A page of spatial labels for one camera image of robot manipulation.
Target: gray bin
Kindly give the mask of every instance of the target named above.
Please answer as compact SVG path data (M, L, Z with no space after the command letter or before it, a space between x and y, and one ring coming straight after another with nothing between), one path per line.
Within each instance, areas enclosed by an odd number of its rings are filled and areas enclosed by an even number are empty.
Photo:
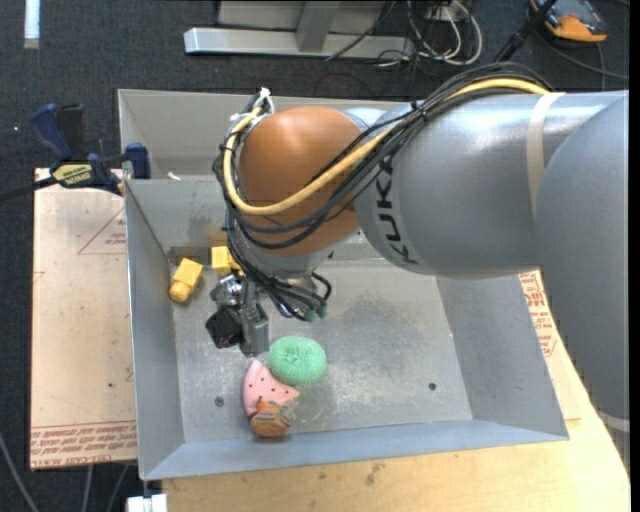
M210 168L229 115L248 97L120 91L119 100L123 147L143 143L153 165L151 180L131 180L125 191L141 478L567 438L517 276L410 274L355 234L319 269L334 288L326 319L305 324L265 305L271 339L315 339L328 368L302 391L290 434L257 439L242 407L251 359L237 347L217 349L205 329L217 274L205 269L185 304L168 296L176 255L202 255L224 241ZM274 100L280 108L392 105ZM168 172L182 179L165 179Z

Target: yellow cable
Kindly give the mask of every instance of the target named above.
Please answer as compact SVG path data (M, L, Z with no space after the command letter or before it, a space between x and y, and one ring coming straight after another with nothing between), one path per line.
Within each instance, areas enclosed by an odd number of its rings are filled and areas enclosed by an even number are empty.
M483 89L491 89L491 88L500 88L500 89L517 89L529 94L546 94L549 91L544 87L541 87L533 82L527 82L526 80L517 79L517 78L491 78L488 80L484 80L482 82L477 82L474 84L470 84L466 87L463 87L456 93L452 94L450 98L458 96L459 94L464 94L467 92L479 91ZM231 130L232 133L241 132L244 130L248 124L255 119L255 114L257 114L259 109L255 109L252 114L253 117L247 117L242 119L238 124L236 124ZM283 199L278 203L274 203L268 206L253 206L247 204L242 198L238 195L238 192L235 188L235 184L233 182L233 175L231 172L231 158L233 144L235 143L235 139L238 135L232 135L229 137L226 148L229 151L225 152L224 160L223 160L223 175L224 175L224 183L227 189L227 193L231 202L240 210L242 213L247 215L274 215L284 210L287 210L297 204L300 204L302 201L307 199L309 196L320 190L323 186L325 186L330 181L334 180L337 176L343 173L346 169L348 169L355 162L364 158L370 151L372 151L378 143L392 130L389 128L382 132L380 135L377 135L373 139L371 139L366 144L360 146L355 149L348 155L346 155L342 160L340 160L337 164L327 170L327 172L323 173L318 179L312 181L299 190L295 194Z

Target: yellow toy block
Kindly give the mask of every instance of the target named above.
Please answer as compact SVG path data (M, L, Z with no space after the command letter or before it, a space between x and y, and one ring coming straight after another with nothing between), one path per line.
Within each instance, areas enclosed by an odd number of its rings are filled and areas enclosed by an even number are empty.
M169 296L176 302L186 301L198 284L202 274L202 265L189 258L182 258L178 270L173 276Z
M211 268L222 276L230 274L232 270L241 270L240 265L231 256L229 248L224 245L211 248Z

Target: yellow label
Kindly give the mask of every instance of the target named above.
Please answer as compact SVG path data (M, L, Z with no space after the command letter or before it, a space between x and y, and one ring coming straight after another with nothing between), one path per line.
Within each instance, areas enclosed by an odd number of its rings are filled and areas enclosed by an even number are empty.
M61 165L53 171L53 177L70 187L76 183L91 179L91 166L87 164L66 164Z

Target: metal stand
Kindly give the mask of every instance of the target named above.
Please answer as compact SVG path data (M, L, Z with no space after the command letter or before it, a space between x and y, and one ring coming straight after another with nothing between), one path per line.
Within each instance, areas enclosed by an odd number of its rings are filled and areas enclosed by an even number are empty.
M237 3L223 2L223 6ZM329 57L366 32L384 5L384 2L337 1L286 3L290 5L261 2L253 8L243 6L242 12L240 6L230 5L221 11L219 23L251 28L192 28L184 34L186 53ZM376 58L391 50L407 52L406 44L404 37L366 36L341 57Z

